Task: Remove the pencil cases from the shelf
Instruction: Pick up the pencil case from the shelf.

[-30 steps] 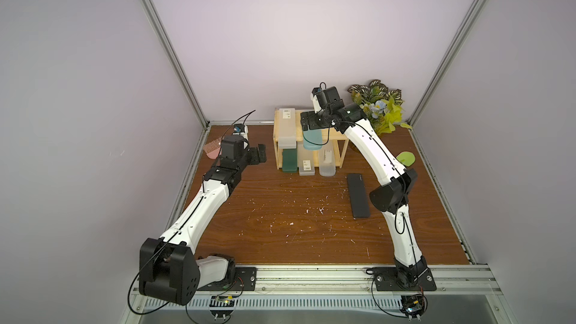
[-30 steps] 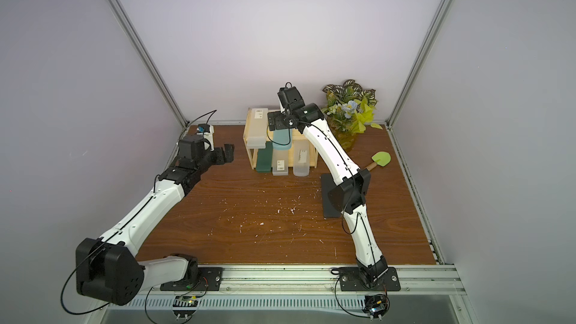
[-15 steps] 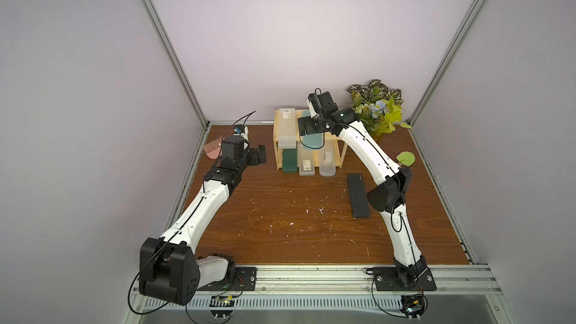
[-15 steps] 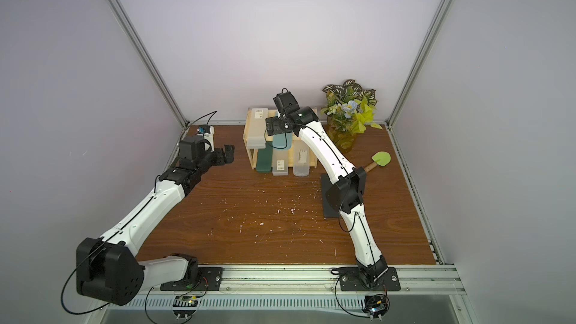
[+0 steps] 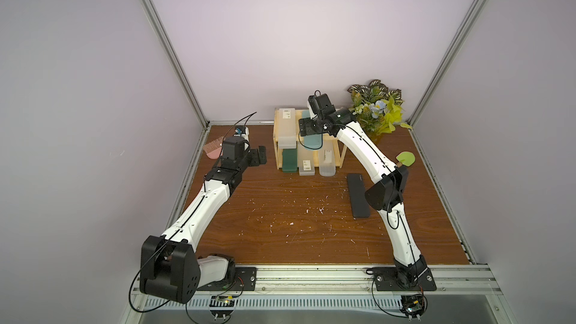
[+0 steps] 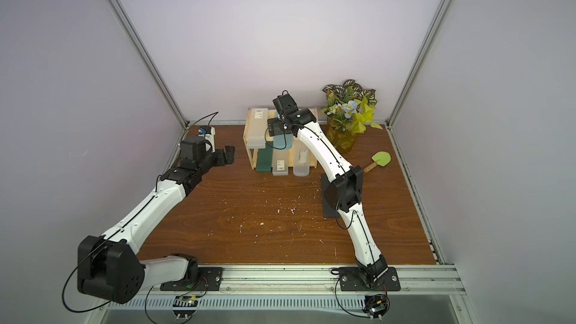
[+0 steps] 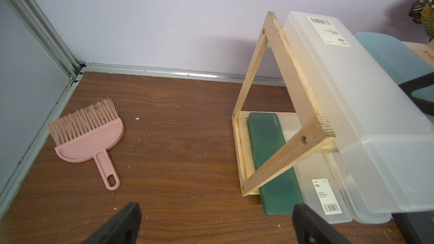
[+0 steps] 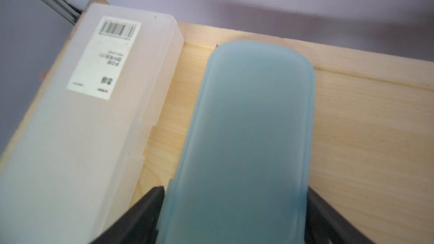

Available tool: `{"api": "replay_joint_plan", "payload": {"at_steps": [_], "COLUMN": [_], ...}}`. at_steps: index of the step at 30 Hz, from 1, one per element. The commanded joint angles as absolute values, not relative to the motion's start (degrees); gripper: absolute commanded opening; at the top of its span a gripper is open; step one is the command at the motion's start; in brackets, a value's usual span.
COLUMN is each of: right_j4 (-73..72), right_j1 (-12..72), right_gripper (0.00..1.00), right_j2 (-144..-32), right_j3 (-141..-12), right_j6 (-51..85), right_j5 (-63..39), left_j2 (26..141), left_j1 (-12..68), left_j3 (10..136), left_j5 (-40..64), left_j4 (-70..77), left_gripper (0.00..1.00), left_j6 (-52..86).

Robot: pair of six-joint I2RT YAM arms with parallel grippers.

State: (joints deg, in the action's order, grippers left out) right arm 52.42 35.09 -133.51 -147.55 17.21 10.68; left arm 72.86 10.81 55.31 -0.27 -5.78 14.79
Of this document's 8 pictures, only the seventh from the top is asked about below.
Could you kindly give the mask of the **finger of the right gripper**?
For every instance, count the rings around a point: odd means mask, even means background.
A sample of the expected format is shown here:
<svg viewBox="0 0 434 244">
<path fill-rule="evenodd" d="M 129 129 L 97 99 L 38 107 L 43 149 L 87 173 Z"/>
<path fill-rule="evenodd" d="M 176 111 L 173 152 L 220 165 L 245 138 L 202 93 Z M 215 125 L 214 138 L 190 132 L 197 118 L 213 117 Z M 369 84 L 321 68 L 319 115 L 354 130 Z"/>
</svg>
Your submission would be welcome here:
<svg viewBox="0 0 434 244">
<path fill-rule="evenodd" d="M 401 90 L 413 101 L 413 103 L 427 115 L 434 114 L 434 103 L 425 99 L 413 96 L 413 92 L 428 88 L 434 84 L 434 73 L 428 73 L 418 78 L 409 80 L 399 85 Z"/>
</svg>

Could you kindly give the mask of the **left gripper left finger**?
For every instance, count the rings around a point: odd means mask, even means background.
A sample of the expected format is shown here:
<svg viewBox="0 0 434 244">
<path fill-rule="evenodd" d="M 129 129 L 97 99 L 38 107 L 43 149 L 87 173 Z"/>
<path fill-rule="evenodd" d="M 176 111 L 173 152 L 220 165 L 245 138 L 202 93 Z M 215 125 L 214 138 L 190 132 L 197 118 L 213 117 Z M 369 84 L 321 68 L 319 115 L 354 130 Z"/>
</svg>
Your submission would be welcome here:
<svg viewBox="0 0 434 244">
<path fill-rule="evenodd" d="M 140 205 L 130 202 L 84 240 L 83 244 L 135 244 L 141 220 Z"/>
</svg>

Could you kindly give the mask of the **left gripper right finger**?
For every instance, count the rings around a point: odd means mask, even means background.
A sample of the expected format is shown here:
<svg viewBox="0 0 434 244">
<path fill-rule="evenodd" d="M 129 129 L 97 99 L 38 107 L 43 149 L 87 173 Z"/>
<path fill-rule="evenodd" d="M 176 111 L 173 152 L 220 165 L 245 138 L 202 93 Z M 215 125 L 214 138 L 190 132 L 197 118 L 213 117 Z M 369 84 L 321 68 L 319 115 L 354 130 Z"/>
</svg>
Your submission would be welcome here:
<svg viewBox="0 0 434 244">
<path fill-rule="evenodd" d="M 292 222 L 299 244 L 350 244 L 350 241 L 304 203 L 296 204 Z"/>
</svg>

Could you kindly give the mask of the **teal pencil case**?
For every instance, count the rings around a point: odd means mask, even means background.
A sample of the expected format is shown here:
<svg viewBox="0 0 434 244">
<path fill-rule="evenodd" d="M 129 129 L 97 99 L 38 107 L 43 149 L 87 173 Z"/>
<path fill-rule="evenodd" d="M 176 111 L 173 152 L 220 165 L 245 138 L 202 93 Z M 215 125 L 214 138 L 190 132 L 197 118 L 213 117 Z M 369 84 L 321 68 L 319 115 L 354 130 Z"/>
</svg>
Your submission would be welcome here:
<svg viewBox="0 0 434 244">
<path fill-rule="evenodd" d="M 356 39 L 399 86 L 434 72 L 434 68 L 395 37 L 373 32 L 358 32 Z M 413 92 L 413 96 L 434 102 L 434 85 Z M 432 122 L 434 115 L 425 114 Z"/>
</svg>

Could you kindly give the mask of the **rounded translucent pencil case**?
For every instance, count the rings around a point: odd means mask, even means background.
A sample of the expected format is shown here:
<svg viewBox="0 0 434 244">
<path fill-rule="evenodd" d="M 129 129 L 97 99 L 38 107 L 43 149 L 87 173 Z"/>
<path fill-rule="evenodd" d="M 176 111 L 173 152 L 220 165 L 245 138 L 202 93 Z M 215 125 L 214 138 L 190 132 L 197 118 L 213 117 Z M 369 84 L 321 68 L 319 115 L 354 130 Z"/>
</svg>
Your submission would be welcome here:
<svg viewBox="0 0 434 244">
<path fill-rule="evenodd" d="M 325 153 L 324 157 L 355 221 L 362 224 L 384 224 L 392 220 L 390 213 L 373 213 L 367 208 L 359 188 L 344 164 L 340 153 Z"/>
</svg>

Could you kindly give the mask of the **translucent labelled pencil case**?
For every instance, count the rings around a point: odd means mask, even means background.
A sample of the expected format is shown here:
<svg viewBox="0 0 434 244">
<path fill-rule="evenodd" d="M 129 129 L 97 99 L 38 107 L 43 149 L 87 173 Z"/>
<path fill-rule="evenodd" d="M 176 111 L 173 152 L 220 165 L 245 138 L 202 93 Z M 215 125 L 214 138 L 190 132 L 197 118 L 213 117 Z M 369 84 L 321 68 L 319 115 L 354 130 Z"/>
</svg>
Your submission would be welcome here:
<svg viewBox="0 0 434 244">
<path fill-rule="evenodd" d="M 353 220 L 324 154 L 312 154 L 275 179 L 272 196 L 262 200 L 268 216 L 288 215 L 296 203 L 304 202 L 330 224 Z"/>
</svg>

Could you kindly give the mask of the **tall translucent white pencil case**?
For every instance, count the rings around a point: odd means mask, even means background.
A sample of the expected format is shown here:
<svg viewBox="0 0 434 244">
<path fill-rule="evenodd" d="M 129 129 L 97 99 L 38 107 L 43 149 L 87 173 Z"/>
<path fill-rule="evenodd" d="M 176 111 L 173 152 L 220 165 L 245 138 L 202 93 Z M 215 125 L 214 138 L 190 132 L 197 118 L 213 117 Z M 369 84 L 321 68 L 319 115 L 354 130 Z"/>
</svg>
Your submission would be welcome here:
<svg viewBox="0 0 434 244">
<path fill-rule="evenodd" d="M 434 126 L 337 18 L 293 11 L 284 33 L 373 213 L 434 208 Z"/>
</svg>

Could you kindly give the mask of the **black pencil case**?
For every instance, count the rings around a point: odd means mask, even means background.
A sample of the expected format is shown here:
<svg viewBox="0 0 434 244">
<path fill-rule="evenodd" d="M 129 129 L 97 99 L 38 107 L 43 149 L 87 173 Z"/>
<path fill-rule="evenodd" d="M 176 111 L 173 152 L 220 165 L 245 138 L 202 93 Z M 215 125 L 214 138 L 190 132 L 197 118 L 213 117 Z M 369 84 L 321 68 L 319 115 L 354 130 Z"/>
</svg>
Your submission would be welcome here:
<svg viewBox="0 0 434 244">
<path fill-rule="evenodd" d="M 434 244 L 434 213 L 393 213 L 392 217 L 407 244 Z"/>
</svg>

